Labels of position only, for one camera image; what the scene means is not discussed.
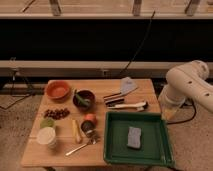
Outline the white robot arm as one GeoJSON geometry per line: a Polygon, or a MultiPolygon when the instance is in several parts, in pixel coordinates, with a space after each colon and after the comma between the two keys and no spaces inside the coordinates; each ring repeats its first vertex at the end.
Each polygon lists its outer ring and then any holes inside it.
{"type": "Polygon", "coordinates": [[[206,82],[208,77],[208,65],[200,60],[171,68],[158,97],[162,118],[169,121],[187,98],[213,113],[213,85],[206,82]]]}

